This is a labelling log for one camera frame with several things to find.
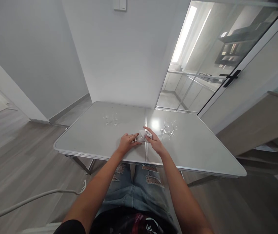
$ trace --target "white cloth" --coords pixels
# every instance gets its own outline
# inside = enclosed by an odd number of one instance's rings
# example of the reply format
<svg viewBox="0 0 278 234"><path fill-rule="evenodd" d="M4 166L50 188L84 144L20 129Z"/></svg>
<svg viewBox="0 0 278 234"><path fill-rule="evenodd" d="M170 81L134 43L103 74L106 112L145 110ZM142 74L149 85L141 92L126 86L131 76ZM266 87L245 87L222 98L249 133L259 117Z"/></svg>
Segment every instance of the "white cloth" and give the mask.
<svg viewBox="0 0 278 234"><path fill-rule="evenodd" d="M141 143L149 143L148 140L145 138L146 135L152 139L152 134L149 131L139 130L139 135L136 137L136 141Z"/></svg>

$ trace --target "person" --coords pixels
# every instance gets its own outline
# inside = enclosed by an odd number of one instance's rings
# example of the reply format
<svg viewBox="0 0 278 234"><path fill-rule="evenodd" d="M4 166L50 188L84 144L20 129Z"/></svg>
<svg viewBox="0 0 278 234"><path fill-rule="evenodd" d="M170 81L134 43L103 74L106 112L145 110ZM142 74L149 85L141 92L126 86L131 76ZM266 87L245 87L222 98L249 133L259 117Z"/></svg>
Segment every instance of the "person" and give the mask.
<svg viewBox="0 0 278 234"><path fill-rule="evenodd" d="M211 226L157 135L146 139L161 157L182 233L211 234ZM76 199L55 234L176 233L164 186L155 167L136 165L131 181L124 155L141 143L137 134L121 137L117 150Z"/></svg>

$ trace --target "ripped jeans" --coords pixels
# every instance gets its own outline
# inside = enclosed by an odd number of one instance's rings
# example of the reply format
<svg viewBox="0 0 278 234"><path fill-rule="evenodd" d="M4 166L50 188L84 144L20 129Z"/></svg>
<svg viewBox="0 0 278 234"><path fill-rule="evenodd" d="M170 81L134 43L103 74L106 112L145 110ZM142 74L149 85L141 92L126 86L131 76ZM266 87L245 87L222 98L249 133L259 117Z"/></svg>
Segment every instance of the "ripped jeans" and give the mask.
<svg viewBox="0 0 278 234"><path fill-rule="evenodd" d="M123 163L117 167L96 216L119 206L153 212L174 226L173 218L169 213L165 189L155 167L136 165L133 182L129 164Z"/></svg>

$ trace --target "black t-shirt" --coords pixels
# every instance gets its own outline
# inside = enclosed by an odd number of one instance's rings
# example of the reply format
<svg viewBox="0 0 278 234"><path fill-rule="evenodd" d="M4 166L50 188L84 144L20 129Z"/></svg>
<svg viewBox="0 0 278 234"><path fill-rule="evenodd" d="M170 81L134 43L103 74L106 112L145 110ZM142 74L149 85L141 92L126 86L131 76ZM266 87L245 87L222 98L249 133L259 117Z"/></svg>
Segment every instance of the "black t-shirt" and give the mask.
<svg viewBox="0 0 278 234"><path fill-rule="evenodd" d="M86 234L81 222L68 220L62 223L54 234ZM93 221L90 234L114 233L176 233L174 227L152 212L138 211L129 207L118 207L105 211Z"/></svg>

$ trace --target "hand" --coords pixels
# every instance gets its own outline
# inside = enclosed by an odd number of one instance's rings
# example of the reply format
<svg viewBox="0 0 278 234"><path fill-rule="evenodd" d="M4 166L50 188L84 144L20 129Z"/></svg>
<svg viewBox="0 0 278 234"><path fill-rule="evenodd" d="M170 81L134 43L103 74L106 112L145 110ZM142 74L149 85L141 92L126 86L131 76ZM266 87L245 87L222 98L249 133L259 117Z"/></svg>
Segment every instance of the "hand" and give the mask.
<svg viewBox="0 0 278 234"><path fill-rule="evenodd" d="M168 153L165 147L163 146L160 139L157 137L157 135L152 131L151 128L143 127L144 129L148 130L152 134L152 139L146 135L146 139L149 143L151 143L152 148L155 150L155 152L158 153L159 156L163 156L164 153Z"/></svg>
<svg viewBox="0 0 278 234"><path fill-rule="evenodd" d="M128 135L125 133L122 138L120 139L119 146L117 148L117 152L121 153L123 156L134 146L141 145L140 142L132 142L136 139L139 133Z"/></svg>

